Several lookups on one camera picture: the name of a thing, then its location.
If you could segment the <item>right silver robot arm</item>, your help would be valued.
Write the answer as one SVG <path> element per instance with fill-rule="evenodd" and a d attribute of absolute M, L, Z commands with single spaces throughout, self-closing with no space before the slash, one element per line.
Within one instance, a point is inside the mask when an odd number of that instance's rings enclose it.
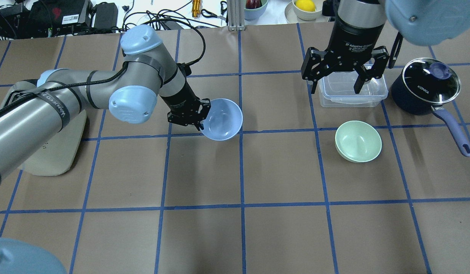
<path fill-rule="evenodd" d="M 438 45 L 470 28 L 470 0 L 325 0 L 322 13 L 335 18 L 329 44 L 324 51 L 308 48 L 301 66 L 312 93 L 331 73 L 355 71 L 356 94 L 364 83 L 381 78 L 398 56 L 397 49 L 376 47 L 387 22 L 418 46 Z"/>

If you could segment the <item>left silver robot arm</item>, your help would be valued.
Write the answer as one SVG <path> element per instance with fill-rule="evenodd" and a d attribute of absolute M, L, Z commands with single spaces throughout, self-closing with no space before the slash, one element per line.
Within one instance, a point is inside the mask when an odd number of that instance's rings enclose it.
<path fill-rule="evenodd" d="M 211 102 L 197 97 L 186 79 L 195 61 L 175 62 L 147 24 L 127 30 L 120 45 L 119 71 L 45 71 L 35 83 L 25 81 L 22 96 L 0 109 L 0 185 L 86 107 L 139 124 L 149 120 L 160 97 L 169 107 L 169 123 L 204 128 Z"/>

